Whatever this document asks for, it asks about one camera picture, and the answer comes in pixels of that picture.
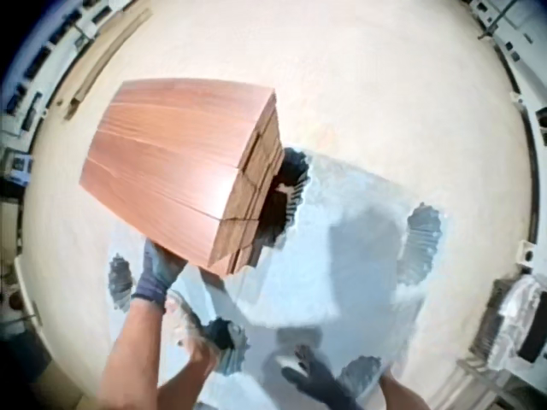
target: concrete floor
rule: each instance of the concrete floor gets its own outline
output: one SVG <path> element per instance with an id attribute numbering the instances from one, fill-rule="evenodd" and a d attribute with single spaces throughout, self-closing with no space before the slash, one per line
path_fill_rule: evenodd
<path id="1" fill-rule="evenodd" d="M 281 138 L 414 191 L 450 218 L 401 379 L 434 403 L 491 281 L 515 271 L 530 170 L 509 81 L 453 0 L 162 0 L 79 111 L 52 105 L 26 192 L 26 287 L 59 365 L 88 395 L 111 342 L 104 267 L 115 217 L 78 185 L 125 79 L 210 77 L 276 88 Z"/>

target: person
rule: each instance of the person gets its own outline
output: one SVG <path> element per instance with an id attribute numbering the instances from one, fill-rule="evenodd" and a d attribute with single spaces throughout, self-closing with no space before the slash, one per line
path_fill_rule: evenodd
<path id="1" fill-rule="evenodd" d="M 143 272 L 138 280 L 126 321 L 110 353 L 99 388 L 102 408 L 193 409 L 209 374 L 221 359 L 215 336 L 202 328 L 199 318 L 182 302 L 178 336 L 189 355 L 186 366 L 166 384 L 157 387 L 162 336 L 162 317 L 168 290 L 186 261 L 146 241 Z M 295 355 L 302 372 L 283 368 L 285 379 L 305 395 L 331 410 L 360 407 L 311 348 L 297 346 Z M 388 410 L 426 410 L 416 393 L 397 382 L 388 372 L 380 379 Z"/>

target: stack of laminate flooring planks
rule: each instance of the stack of laminate flooring planks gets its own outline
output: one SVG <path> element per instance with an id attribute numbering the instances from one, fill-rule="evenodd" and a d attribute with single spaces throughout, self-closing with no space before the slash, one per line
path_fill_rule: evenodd
<path id="1" fill-rule="evenodd" d="M 282 161 L 273 89 L 136 80 L 104 113 L 80 184 L 151 240 L 225 276 L 249 260 Z"/>

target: forearm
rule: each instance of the forearm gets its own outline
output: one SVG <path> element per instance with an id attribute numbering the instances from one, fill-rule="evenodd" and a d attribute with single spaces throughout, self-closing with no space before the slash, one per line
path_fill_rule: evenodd
<path id="1" fill-rule="evenodd" d="M 421 397 L 394 378 L 383 376 L 379 385 L 384 393 L 386 410 L 429 410 Z"/>
<path id="2" fill-rule="evenodd" d="M 157 408 L 162 311 L 134 299 L 104 369 L 99 400 L 107 409 Z"/>
<path id="3" fill-rule="evenodd" d="M 213 369 L 209 357 L 193 354 L 185 368 L 160 388 L 158 408 L 192 410 Z"/>

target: blue glove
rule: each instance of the blue glove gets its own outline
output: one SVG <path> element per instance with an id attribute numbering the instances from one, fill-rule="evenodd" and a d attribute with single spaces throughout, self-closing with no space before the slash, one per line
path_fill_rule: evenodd
<path id="1" fill-rule="evenodd" d="M 299 360 L 298 365 L 307 376 L 290 367 L 281 369 L 281 374 L 289 383 L 294 384 L 298 391 L 324 403 L 331 410 L 361 409 L 355 399 L 334 378 L 331 371 L 315 358 L 309 346 L 297 346 L 295 355 Z"/>
<path id="2" fill-rule="evenodd" d="M 164 311 L 168 289 L 187 263 L 188 261 L 173 255 L 168 250 L 146 239 L 143 273 L 140 275 L 132 299 L 139 298 L 154 302 Z"/>

